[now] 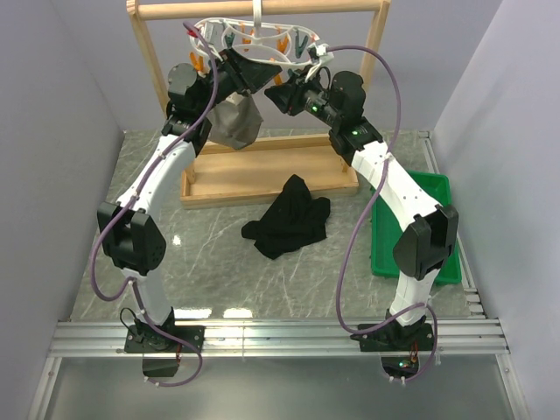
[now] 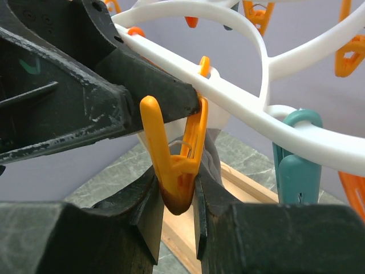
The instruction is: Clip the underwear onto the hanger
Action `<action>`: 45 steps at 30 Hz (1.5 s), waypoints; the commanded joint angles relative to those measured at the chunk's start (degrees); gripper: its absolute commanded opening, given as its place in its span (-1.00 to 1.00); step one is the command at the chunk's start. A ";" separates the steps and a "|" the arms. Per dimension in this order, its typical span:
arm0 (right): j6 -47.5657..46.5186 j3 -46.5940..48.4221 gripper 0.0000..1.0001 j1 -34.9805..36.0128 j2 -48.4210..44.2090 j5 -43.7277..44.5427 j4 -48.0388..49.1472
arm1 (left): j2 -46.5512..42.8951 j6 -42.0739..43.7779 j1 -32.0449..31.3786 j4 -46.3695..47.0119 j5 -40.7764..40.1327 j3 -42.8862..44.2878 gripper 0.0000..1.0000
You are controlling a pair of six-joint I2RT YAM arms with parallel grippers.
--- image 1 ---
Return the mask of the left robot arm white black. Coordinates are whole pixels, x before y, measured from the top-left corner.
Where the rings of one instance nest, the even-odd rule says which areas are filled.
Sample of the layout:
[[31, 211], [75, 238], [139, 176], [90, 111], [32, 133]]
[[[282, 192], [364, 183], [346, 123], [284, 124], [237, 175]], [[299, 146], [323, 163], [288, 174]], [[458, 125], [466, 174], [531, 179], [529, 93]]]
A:
[[168, 74], [167, 119], [157, 148], [131, 187], [97, 211], [101, 239], [95, 244], [139, 291], [147, 312], [136, 310], [127, 330], [127, 353], [194, 353], [202, 332], [175, 324], [159, 266], [166, 241], [158, 228], [161, 206], [181, 172], [203, 150], [207, 139], [232, 150], [251, 145], [263, 122], [252, 98], [282, 72], [274, 61], [258, 62], [233, 49], [210, 61], [201, 75], [180, 63]]

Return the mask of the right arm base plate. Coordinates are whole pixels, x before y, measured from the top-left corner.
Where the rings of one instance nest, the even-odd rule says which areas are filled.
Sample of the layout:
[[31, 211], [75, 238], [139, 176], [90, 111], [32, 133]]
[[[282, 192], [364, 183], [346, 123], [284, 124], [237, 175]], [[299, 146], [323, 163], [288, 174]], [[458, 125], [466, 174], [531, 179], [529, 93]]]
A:
[[408, 352], [411, 350], [430, 351], [435, 341], [432, 325], [401, 326], [391, 323], [369, 334], [352, 337], [360, 345], [362, 352]]

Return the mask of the black underwear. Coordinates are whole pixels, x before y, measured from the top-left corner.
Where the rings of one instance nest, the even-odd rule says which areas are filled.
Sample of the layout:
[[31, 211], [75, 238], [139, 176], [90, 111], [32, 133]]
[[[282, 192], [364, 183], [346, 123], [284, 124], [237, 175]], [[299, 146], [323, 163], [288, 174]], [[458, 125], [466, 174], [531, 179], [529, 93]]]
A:
[[241, 228], [241, 236], [253, 240], [255, 248], [270, 260], [295, 252], [326, 238], [331, 201], [314, 199], [305, 181], [292, 175], [260, 220]]

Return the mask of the white plastic clip hanger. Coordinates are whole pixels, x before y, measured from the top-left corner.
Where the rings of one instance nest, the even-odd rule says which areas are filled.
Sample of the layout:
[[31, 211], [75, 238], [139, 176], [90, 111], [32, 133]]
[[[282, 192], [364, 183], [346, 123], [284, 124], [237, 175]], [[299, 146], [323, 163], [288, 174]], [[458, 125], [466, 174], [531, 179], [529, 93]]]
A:
[[[315, 31], [297, 24], [266, 23], [263, 21], [263, 3], [254, 1], [252, 5], [256, 7], [256, 11], [253, 12], [251, 21], [231, 17], [207, 17], [200, 20], [216, 25], [220, 43], [211, 47], [202, 38], [203, 46], [196, 48], [191, 44], [192, 49], [200, 56], [208, 58], [217, 57], [222, 49], [232, 48], [249, 60], [258, 63], [271, 62], [285, 70], [312, 66], [307, 47], [313, 42], [324, 43], [320, 36]], [[309, 42], [300, 59], [294, 54], [295, 28], [309, 36]]]

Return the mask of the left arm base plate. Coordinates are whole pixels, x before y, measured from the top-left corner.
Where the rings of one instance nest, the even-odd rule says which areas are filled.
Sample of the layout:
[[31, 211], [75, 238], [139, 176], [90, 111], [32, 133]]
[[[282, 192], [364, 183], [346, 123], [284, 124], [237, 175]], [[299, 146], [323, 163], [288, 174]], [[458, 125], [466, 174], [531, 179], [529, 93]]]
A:
[[[197, 350], [201, 351], [205, 330], [206, 328], [202, 325], [175, 325], [169, 331], [169, 334], [190, 343]], [[142, 325], [140, 332], [135, 326], [131, 326], [123, 348], [126, 354], [176, 353], [178, 350], [179, 343], [176, 340], [154, 332], [148, 325]]]

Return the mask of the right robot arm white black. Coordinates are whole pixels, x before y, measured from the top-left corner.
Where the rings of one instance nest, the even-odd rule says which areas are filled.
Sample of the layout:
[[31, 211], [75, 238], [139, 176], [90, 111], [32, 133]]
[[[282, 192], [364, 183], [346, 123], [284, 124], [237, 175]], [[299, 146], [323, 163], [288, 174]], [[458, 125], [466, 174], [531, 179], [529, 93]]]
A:
[[363, 115], [362, 83], [357, 73], [342, 71], [323, 87], [319, 75], [300, 71], [264, 93], [282, 113], [306, 111], [326, 124], [332, 148], [395, 216], [402, 234], [392, 251], [399, 269], [394, 300], [382, 323], [359, 327], [351, 336], [375, 342], [383, 351], [405, 351], [422, 339], [436, 338], [425, 325], [427, 304], [439, 271], [454, 252], [459, 213], [433, 199], [396, 160]]

